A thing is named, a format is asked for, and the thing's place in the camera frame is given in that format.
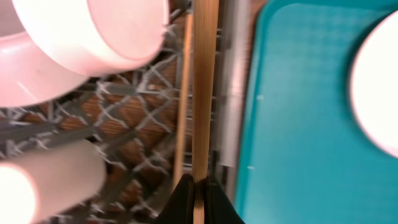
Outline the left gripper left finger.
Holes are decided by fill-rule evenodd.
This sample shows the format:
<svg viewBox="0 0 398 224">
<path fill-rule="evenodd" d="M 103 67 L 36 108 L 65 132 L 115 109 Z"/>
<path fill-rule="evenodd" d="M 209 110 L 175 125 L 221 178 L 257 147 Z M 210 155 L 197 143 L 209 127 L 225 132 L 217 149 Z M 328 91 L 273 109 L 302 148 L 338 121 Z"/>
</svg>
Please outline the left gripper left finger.
<svg viewBox="0 0 398 224">
<path fill-rule="evenodd" d="M 194 200 L 194 179 L 184 174 L 154 224 L 192 224 Z"/>
</svg>

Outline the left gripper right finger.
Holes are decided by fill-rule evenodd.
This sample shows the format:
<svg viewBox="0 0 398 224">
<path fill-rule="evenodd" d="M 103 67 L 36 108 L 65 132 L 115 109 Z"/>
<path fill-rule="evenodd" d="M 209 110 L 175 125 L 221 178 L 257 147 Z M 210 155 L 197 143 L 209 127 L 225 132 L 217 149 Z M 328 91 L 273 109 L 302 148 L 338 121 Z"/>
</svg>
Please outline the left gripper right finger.
<svg viewBox="0 0 398 224">
<path fill-rule="evenodd" d="M 215 177 L 205 179 L 205 224 L 244 224 Z"/>
</svg>

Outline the wooden chopstick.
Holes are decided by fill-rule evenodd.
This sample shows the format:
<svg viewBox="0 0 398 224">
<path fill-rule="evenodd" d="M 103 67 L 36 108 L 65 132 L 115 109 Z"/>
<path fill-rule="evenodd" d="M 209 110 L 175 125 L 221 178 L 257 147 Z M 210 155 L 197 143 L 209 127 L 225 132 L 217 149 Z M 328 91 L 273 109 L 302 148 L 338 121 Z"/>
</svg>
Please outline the wooden chopstick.
<svg viewBox="0 0 398 224">
<path fill-rule="evenodd" d="M 183 43 L 183 67 L 178 104 L 178 126 L 174 157 L 173 189 L 183 175 L 183 161 L 185 153 L 185 130 L 187 124 L 187 105 L 190 84 L 190 57 L 192 46 L 193 14 L 188 14 L 185 22 L 185 40 Z"/>
<path fill-rule="evenodd" d="M 193 2 L 193 223 L 204 224 L 203 180 L 208 175 L 211 104 L 215 70 L 219 0 Z"/>
</svg>

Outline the white paper cup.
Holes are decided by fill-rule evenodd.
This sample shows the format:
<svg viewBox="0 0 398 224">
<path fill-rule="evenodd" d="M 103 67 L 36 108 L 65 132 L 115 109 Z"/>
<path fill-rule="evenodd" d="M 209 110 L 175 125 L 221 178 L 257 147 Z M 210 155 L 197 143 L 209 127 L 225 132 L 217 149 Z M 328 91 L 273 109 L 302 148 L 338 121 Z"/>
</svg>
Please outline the white paper cup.
<svg viewBox="0 0 398 224">
<path fill-rule="evenodd" d="M 106 179 L 97 147 L 78 140 L 1 161 L 1 223 L 38 223 L 91 198 Z"/>
</svg>

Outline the small pink bowl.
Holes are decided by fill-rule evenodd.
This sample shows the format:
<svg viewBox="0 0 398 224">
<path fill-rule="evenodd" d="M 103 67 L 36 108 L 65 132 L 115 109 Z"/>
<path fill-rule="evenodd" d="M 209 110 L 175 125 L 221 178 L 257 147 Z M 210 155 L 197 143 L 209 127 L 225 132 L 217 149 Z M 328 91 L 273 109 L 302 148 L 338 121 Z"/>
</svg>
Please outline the small pink bowl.
<svg viewBox="0 0 398 224">
<path fill-rule="evenodd" d="M 139 68 L 160 52 L 168 0 L 13 0 L 34 43 L 52 60 L 99 77 Z"/>
</svg>

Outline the large white round plate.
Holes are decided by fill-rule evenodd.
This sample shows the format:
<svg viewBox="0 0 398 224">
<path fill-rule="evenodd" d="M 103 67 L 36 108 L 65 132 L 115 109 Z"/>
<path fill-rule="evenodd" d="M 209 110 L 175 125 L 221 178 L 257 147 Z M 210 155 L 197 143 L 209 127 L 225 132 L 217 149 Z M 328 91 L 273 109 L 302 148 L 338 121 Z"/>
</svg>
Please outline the large white round plate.
<svg viewBox="0 0 398 224">
<path fill-rule="evenodd" d="M 397 157 L 397 11 L 381 20 L 361 43 L 348 91 L 361 131 L 380 150 Z"/>
</svg>

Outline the grey shallow bowl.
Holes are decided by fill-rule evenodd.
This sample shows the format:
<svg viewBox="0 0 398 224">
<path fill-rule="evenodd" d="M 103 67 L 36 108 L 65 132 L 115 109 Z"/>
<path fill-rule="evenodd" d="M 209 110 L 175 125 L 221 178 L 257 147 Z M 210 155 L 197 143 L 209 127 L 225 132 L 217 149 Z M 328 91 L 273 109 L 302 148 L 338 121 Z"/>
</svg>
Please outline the grey shallow bowl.
<svg viewBox="0 0 398 224">
<path fill-rule="evenodd" d="M 1 107 L 37 105 L 63 96 L 88 77 L 48 57 L 23 28 L 13 3 L 1 0 Z"/>
</svg>

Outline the teal plastic serving tray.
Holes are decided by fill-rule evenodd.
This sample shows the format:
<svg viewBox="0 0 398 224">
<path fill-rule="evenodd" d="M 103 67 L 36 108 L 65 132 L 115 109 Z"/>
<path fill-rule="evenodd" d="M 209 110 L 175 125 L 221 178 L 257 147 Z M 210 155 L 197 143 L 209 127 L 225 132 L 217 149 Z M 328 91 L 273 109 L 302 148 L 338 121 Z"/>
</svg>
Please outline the teal plastic serving tray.
<svg viewBox="0 0 398 224">
<path fill-rule="evenodd" d="M 269 1 L 256 22 L 235 209 L 245 223 L 396 223 L 397 159 L 349 107 L 352 57 L 396 1 Z"/>
</svg>

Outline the grey plastic dish rack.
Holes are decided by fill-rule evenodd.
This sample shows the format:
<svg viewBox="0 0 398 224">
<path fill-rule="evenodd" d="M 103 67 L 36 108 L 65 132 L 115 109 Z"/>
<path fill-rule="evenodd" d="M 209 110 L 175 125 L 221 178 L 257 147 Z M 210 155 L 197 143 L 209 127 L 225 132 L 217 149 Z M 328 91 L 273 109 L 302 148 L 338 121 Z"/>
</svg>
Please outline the grey plastic dish rack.
<svg viewBox="0 0 398 224">
<path fill-rule="evenodd" d="M 51 218 L 64 223 L 137 222 L 137 212 L 173 182 L 185 22 L 194 1 L 177 1 L 158 55 L 119 73 L 88 77 L 63 96 L 37 105 L 1 107 L 1 161 L 34 149 L 85 139 L 106 163 L 97 194 Z M 193 30 L 186 132 L 193 135 Z"/>
</svg>

